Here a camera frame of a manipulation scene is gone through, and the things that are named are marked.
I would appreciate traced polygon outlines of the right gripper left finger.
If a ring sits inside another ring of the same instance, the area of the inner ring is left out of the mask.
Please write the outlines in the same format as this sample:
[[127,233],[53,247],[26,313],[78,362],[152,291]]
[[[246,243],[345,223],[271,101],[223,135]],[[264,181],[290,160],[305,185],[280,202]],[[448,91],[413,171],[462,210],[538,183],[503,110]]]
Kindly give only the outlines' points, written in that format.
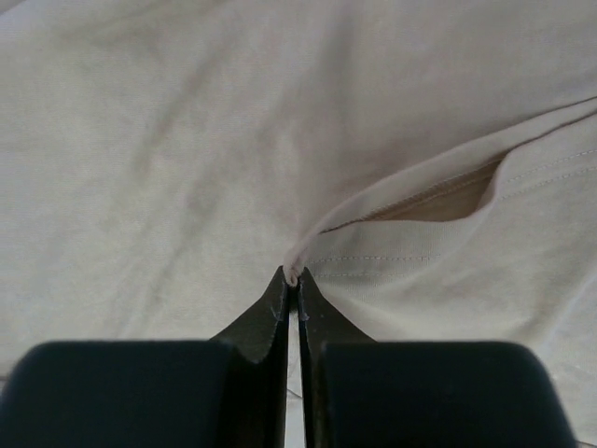
[[51,342],[1,393],[5,447],[281,447],[289,289],[262,297],[213,338]]

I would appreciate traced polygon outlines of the beige t shirt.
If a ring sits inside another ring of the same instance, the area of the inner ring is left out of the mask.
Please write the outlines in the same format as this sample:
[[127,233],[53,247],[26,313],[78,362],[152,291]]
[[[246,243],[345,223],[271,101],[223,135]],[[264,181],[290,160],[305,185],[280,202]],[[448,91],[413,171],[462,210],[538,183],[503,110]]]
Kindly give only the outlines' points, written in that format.
[[535,352],[596,442],[592,1],[5,1],[1,373],[206,339],[304,271]]

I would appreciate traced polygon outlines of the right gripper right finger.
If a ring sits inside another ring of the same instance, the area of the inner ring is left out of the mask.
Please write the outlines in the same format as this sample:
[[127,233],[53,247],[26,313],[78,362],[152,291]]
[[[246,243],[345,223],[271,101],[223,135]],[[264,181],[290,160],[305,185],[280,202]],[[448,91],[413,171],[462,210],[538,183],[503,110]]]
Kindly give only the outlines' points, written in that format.
[[504,342],[377,342],[298,281],[309,447],[573,447],[548,374]]

